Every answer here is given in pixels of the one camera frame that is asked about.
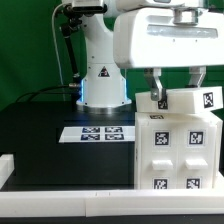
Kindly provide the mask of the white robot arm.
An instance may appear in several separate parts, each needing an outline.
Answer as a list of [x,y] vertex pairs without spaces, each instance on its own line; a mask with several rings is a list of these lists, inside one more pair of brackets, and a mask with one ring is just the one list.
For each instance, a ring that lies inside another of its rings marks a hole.
[[163,107],[164,68],[187,67],[189,86],[201,85],[208,66],[224,65],[224,14],[204,0],[61,0],[68,30],[84,32],[87,74],[78,105],[111,111],[131,103],[122,69],[142,69],[151,100]]

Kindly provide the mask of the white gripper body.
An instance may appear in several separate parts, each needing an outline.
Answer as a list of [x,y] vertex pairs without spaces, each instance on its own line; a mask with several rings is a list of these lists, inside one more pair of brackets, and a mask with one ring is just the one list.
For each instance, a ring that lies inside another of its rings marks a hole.
[[113,41],[120,68],[224,65],[224,15],[205,12],[197,25],[184,25],[170,9],[130,11],[117,17]]

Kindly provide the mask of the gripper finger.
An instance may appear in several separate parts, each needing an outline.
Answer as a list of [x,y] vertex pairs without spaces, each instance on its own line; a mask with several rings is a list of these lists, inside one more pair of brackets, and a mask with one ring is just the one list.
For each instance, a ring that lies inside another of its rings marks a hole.
[[205,75],[206,67],[205,66],[194,66],[189,68],[190,80],[188,83],[189,88],[198,88],[201,86]]
[[166,90],[160,82],[162,70],[160,68],[147,68],[144,71],[144,77],[150,87],[151,99],[161,101],[166,99]]

